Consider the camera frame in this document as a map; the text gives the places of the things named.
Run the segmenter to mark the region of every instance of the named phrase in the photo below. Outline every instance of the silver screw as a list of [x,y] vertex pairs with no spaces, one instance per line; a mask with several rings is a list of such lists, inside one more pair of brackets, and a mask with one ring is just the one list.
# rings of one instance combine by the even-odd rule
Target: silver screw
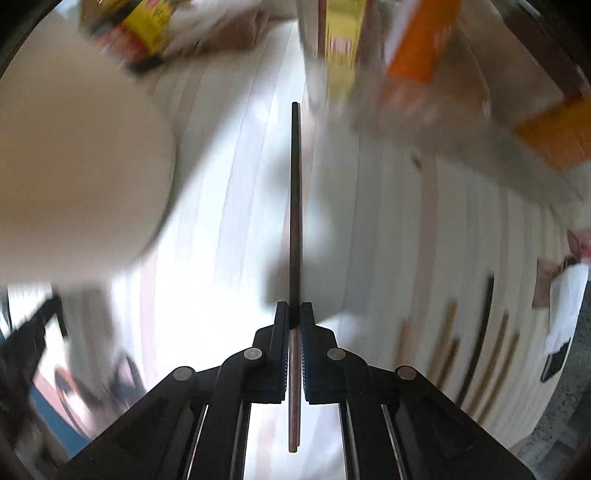
[[326,355],[331,360],[342,360],[345,358],[345,351],[342,348],[331,348]]
[[413,367],[404,365],[398,369],[398,376],[403,380],[414,380],[417,377],[417,371]]
[[188,380],[191,375],[193,375],[193,371],[189,367],[178,367],[173,373],[174,379],[180,382]]
[[262,357],[262,351],[260,348],[251,347],[244,350],[244,357],[247,360],[258,360],[260,357]]

